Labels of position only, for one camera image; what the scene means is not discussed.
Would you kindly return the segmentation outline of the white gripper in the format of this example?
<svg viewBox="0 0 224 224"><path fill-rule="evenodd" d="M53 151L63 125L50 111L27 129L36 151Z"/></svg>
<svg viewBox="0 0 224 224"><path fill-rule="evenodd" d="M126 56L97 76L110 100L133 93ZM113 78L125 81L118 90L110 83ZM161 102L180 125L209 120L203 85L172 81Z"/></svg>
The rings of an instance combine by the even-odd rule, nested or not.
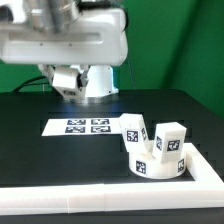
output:
<svg viewBox="0 0 224 224"><path fill-rule="evenodd" d="M79 65L80 88L88 84L89 65L121 65L127 57L123 10L84 10L67 31L38 32L23 22L0 22L0 60L9 64L36 64L49 83L51 65Z"/></svg>

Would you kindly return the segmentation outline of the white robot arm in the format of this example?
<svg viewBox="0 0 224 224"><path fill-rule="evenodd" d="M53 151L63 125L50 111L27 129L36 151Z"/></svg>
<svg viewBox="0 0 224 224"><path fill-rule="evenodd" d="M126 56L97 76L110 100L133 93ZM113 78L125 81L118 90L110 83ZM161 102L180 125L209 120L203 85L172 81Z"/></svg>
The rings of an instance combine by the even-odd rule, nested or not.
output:
<svg viewBox="0 0 224 224"><path fill-rule="evenodd" d="M0 0L0 60L37 65L66 100L99 102L118 93L127 26L113 0Z"/></svg>

